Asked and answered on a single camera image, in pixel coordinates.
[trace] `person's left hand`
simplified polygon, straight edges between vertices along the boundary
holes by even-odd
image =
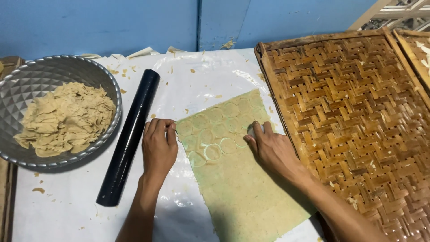
[[[144,175],[163,181],[166,178],[178,155],[175,128],[171,119],[154,118],[145,124],[142,140]]]

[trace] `table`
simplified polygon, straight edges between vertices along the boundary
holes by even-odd
[[[14,242],[115,240],[143,173],[141,149],[134,157],[119,206],[102,207],[95,200],[145,69],[152,68],[161,76],[150,116],[178,120],[253,88],[260,89],[266,110],[275,107],[253,49],[167,53],[131,59],[114,55],[94,60],[117,70],[119,73],[114,76],[120,88],[127,91],[122,95],[118,134],[91,155],[91,162],[81,162],[84,165],[72,171],[38,174],[19,168]],[[277,131],[283,133],[277,113],[269,115],[277,124]],[[45,193],[33,192],[37,187]],[[277,241],[316,241],[322,234],[312,216]],[[154,241],[219,241],[181,144],[178,159],[157,200]]]

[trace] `metal bowl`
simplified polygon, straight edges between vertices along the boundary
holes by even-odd
[[[21,147],[13,138],[22,132],[20,121],[27,104],[35,97],[43,97],[63,83],[80,82],[89,87],[104,88],[116,105],[109,128],[77,154],[41,158],[33,148]],[[0,157],[28,168],[50,168],[76,162],[102,146],[112,134],[121,116],[121,92],[113,75],[102,65],[79,56],[51,56],[27,62],[0,81]]]

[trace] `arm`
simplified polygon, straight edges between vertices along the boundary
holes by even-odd
[[[300,160],[285,135],[274,133],[269,122],[264,123],[265,133],[258,122],[253,123],[255,139],[245,136],[253,152],[269,170],[287,179],[302,191],[321,212],[343,242],[388,242],[388,239],[360,213],[324,187]]]
[[[116,242],[152,241],[158,193],[178,154],[176,124],[173,122],[155,118],[145,124],[142,141],[144,172]]]

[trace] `dough pile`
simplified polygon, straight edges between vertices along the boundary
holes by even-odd
[[[22,119],[24,129],[14,136],[39,157],[85,150],[111,124],[115,104],[102,87],[95,89],[72,82],[44,97],[34,98]]]
[[[243,140],[254,120],[270,120],[258,89],[177,122],[221,242],[275,241],[315,212],[301,192],[256,162]]]

